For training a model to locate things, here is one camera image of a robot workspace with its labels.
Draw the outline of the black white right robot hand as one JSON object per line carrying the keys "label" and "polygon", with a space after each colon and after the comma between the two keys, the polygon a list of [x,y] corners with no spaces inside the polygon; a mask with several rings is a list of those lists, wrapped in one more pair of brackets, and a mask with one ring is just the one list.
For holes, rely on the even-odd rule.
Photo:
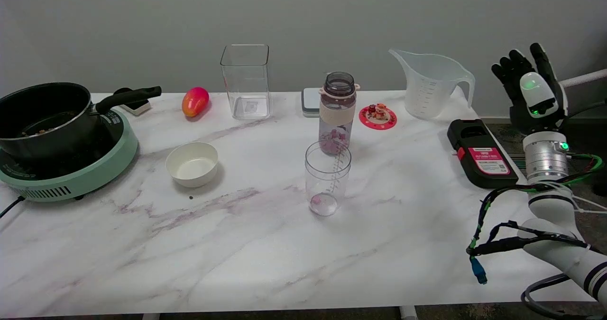
{"label": "black white right robot hand", "polygon": [[544,48],[532,43],[529,50],[533,64],[514,49],[491,67],[512,103],[510,124],[525,136],[542,131],[561,132],[568,116],[563,88]]}

